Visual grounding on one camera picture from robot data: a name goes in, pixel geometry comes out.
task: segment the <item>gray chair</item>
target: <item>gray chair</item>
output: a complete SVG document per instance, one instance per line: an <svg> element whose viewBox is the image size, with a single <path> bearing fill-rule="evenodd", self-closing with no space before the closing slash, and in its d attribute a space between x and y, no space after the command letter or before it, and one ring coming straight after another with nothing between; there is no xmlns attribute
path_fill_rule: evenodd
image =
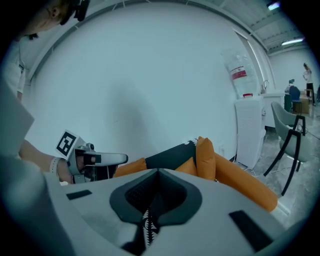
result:
<svg viewBox="0 0 320 256"><path fill-rule="evenodd" d="M287 112L278 102L275 101L271 103L271 108L273 112L275 130L281 137L280 152L263 175L266 176L272 170L284 153L292 157L292 168L281 193L281 195L284 196L294 175L295 169L298 172L300 164L309 160L311 156L311 143L306 138L306 118L304 116ZM302 120L302 133L296 130L299 119Z"/></svg>

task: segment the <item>ceiling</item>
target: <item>ceiling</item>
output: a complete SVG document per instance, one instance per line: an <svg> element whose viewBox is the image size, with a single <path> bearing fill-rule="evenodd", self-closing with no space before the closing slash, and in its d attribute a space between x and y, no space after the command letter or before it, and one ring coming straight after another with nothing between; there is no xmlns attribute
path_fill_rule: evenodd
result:
<svg viewBox="0 0 320 256"><path fill-rule="evenodd" d="M130 4L163 1L206 8L224 16L246 30L268 55L308 47L306 42L282 46L283 42L303 35L280 8L267 8L272 0L91 0L87 18L83 22L71 19L64 26L41 32L36 40L29 41L25 38L21 42L21 58L29 70L28 78L32 78L57 44L87 20L102 12L124 8Z"/></svg>

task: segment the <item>standing woman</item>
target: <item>standing woman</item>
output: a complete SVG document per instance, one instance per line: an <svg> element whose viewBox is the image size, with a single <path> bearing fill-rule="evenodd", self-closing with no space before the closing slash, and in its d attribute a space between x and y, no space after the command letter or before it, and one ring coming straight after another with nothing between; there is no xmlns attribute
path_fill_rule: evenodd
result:
<svg viewBox="0 0 320 256"><path fill-rule="evenodd" d="M315 92L314 92L314 84L312 82L312 72L311 69L307 66L306 63L303 64L305 68L305 72L303 73L303 78L306 81L306 89L312 90L312 104L315 106ZM310 91L306 92L306 95L310 97Z"/></svg>

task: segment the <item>white counter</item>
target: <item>white counter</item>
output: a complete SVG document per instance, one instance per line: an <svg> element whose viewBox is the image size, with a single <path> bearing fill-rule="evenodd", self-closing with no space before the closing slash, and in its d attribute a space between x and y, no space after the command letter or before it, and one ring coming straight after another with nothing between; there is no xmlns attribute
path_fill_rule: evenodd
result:
<svg viewBox="0 0 320 256"><path fill-rule="evenodd" d="M261 94L264 99L265 126L275 127L274 114L271 109L272 102L278 102L281 106L285 105L285 93L280 91L271 91Z"/></svg>

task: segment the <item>black pants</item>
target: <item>black pants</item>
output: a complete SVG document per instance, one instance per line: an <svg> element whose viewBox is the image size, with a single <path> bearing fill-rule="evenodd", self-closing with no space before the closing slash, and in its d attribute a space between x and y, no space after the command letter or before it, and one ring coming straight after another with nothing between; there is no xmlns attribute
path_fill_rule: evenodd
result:
<svg viewBox="0 0 320 256"><path fill-rule="evenodd" d="M306 89L312 90L312 104L315 104L315 92L314 92L314 84L313 83L307 83ZM310 91L306 91L307 97L310 97Z"/></svg>

